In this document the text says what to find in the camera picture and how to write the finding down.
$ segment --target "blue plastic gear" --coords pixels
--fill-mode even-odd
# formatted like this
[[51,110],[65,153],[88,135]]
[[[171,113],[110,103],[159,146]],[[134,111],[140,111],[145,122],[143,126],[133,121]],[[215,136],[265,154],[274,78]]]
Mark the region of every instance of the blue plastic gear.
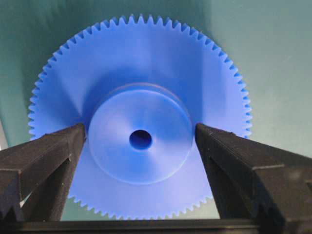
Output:
[[97,23],[43,67],[29,109],[36,139],[78,122],[87,140],[69,197],[116,218],[179,215],[212,197],[195,124],[250,134],[248,92],[213,41],[151,16]]

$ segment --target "green background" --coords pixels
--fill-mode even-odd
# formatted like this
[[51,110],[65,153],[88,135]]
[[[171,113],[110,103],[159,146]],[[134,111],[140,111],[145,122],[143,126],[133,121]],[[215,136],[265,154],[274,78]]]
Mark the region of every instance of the green background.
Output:
[[[31,90],[61,44],[95,22],[143,13],[179,20],[213,39],[250,91],[251,139],[311,157],[311,9],[311,0],[1,0],[0,119],[8,144],[29,140]],[[179,218],[218,214],[208,200]],[[70,199],[63,219],[107,216]]]

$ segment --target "spur gear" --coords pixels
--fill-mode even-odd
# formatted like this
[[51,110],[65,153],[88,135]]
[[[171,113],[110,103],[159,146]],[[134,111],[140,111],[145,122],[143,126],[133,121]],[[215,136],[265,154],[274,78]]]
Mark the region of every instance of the spur gear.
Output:
[[85,124],[69,197],[109,217],[171,217],[212,197],[196,123],[250,134],[248,92],[233,62],[170,19],[97,23],[53,53],[35,85],[32,139]]

